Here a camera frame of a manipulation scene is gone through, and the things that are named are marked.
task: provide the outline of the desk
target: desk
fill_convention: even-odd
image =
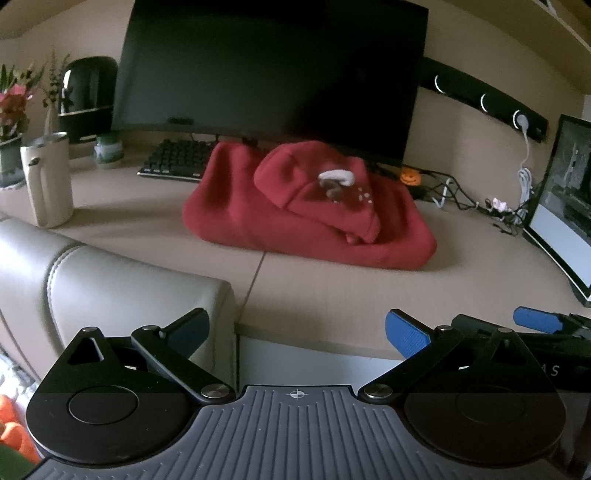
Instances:
[[[181,222],[181,206],[195,185],[138,177],[146,155],[129,154],[125,166],[113,170],[95,169],[90,158],[73,161],[77,209],[56,231],[137,260],[228,280],[242,305],[236,325],[240,335],[401,359],[384,335],[385,314],[394,307],[432,327],[458,313],[514,326],[512,312],[520,305],[589,314],[545,253],[453,205],[442,211],[418,204],[439,243],[422,271],[353,267],[208,244]],[[33,221],[26,189],[0,192],[0,210]]]
[[[196,184],[138,177],[148,154],[134,151],[112,170],[98,170],[90,157],[72,160],[76,210],[54,231],[159,267],[227,280],[243,305],[262,252],[208,244],[190,233],[181,208]],[[0,211],[35,224],[26,187],[0,192]]]

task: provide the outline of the gray chair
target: gray chair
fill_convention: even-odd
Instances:
[[[235,385],[236,303],[229,283],[155,267],[13,218],[0,218],[0,345],[42,379],[85,326],[128,336],[195,307],[210,335],[191,361]]]

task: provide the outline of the black circular pad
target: black circular pad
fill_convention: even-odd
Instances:
[[[420,440],[455,460],[486,466],[540,458],[564,427],[556,393],[515,393],[496,385],[459,393],[413,392],[404,411]]]
[[[83,373],[80,377],[88,378]],[[117,373],[118,385],[91,377],[74,394],[43,385],[27,408],[39,448],[66,462],[119,465],[146,458],[177,438],[195,412],[191,398],[158,375],[125,368]]]
[[[129,417],[138,407],[131,390],[114,385],[91,387],[78,392],[68,408],[76,420],[91,425],[108,425]]]

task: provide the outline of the gray ribbed surface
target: gray ribbed surface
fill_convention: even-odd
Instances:
[[[301,398],[290,393],[300,390]],[[31,480],[565,480],[545,461],[509,470],[438,457],[395,411],[346,387],[248,387],[238,401],[204,408],[188,432],[149,460],[84,469],[50,460]]]

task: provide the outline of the computer monitor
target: computer monitor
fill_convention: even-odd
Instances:
[[[137,0],[113,128],[315,139],[401,164],[427,16],[402,0]]]
[[[591,122],[560,117],[531,237],[566,273],[581,302],[591,301]]]

